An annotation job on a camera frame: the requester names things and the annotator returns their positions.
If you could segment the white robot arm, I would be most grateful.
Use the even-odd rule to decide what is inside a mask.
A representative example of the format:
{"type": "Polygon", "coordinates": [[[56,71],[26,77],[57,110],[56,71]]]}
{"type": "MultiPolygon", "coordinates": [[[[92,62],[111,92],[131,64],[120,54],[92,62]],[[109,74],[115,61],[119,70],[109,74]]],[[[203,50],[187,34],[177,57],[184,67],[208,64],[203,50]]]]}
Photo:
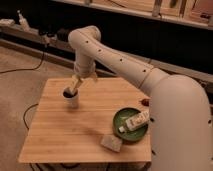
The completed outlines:
{"type": "Polygon", "coordinates": [[[68,42],[75,51],[76,75],[89,77],[100,62],[150,97],[149,171],[213,171],[213,116],[197,81],[105,46],[95,26],[71,31],[68,42]]]}

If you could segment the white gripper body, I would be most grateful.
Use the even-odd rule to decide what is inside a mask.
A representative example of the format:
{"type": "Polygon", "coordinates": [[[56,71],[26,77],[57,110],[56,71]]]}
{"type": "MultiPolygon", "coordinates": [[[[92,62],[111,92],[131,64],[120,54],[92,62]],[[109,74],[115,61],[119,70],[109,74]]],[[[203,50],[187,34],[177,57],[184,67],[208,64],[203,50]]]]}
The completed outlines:
{"type": "Polygon", "coordinates": [[[83,79],[92,78],[96,74],[96,64],[92,63],[86,66],[80,65],[77,62],[74,63],[74,73],[83,79]]]}

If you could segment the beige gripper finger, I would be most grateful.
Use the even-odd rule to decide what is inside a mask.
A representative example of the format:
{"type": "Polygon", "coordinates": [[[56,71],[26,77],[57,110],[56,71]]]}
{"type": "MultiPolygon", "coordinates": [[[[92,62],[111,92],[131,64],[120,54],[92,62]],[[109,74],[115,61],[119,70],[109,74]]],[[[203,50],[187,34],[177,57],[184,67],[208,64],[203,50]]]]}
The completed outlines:
{"type": "Polygon", "coordinates": [[[69,86],[69,91],[71,94],[75,94],[77,92],[77,89],[80,87],[80,85],[83,83],[81,78],[78,75],[73,75],[71,77],[71,83],[69,86]]]}

